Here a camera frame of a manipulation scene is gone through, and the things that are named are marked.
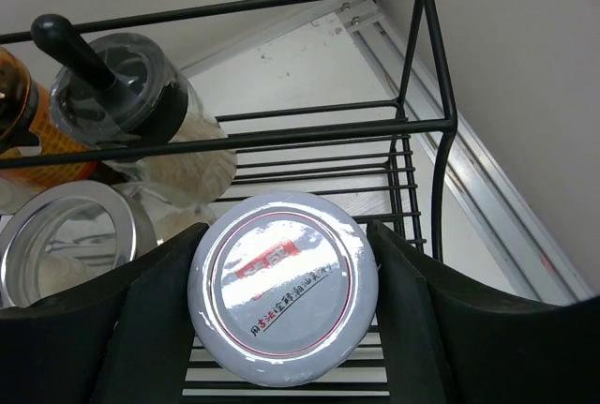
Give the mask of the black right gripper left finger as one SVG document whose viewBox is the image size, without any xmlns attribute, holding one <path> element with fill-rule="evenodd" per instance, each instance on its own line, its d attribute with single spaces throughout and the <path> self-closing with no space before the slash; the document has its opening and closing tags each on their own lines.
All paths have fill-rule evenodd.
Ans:
<svg viewBox="0 0 600 404">
<path fill-rule="evenodd" d="M 4 403 L 178 403 L 194 330 L 196 223 L 132 262 L 1 311 Z"/>
</svg>

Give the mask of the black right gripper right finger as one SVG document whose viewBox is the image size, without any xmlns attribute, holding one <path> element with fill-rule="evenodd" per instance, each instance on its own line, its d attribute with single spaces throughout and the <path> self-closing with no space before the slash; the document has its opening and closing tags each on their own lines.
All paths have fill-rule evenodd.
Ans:
<svg viewBox="0 0 600 404">
<path fill-rule="evenodd" d="M 595 403 L 599 301 L 555 306 L 491 288 L 367 226 L 394 403 Z"/>
</svg>

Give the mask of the orange label jar red lid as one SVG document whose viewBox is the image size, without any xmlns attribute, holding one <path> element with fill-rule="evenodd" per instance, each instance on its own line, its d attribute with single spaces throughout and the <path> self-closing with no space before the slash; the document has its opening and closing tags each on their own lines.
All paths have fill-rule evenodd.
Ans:
<svg viewBox="0 0 600 404">
<path fill-rule="evenodd" d="M 28 68 L 6 49 L 1 50 L 1 158 L 84 152 L 86 148 L 52 123 L 50 94 Z M 67 182 L 95 180 L 114 184 L 118 175 L 99 162 L 27 167 L 1 171 L 1 177 L 40 192 Z"/>
</svg>

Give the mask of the black knob cap salt bottle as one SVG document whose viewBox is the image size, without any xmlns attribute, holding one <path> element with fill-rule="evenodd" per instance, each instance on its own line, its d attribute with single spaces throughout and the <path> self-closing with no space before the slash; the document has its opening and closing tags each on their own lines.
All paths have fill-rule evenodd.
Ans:
<svg viewBox="0 0 600 404">
<path fill-rule="evenodd" d="M 151 38 L 113 33 L 86 42 L 57 14 L 37 17 L 35 44 L 61 64 L 50 89 L 52 122 L 91 150 L 224 139 L 189 80 Z M 130 157 L 108 166 L 134 182 L 177 188 L 203 204 L 230 187 L 234 150 Z"/>
</svg>

